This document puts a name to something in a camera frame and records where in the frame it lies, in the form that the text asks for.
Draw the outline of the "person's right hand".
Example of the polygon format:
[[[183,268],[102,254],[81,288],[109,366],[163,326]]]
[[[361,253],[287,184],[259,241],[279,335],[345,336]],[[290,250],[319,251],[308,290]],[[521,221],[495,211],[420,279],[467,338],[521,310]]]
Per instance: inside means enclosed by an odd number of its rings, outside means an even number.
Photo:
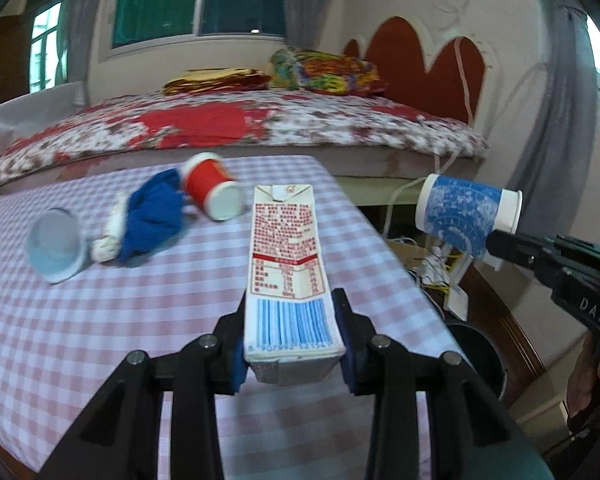
[[[567,382],[567,427],[570,432],[580,432],[591,417],[588,408],[591,406],[597,384],[600,384],[600,346],[594,335],[587,332]]]

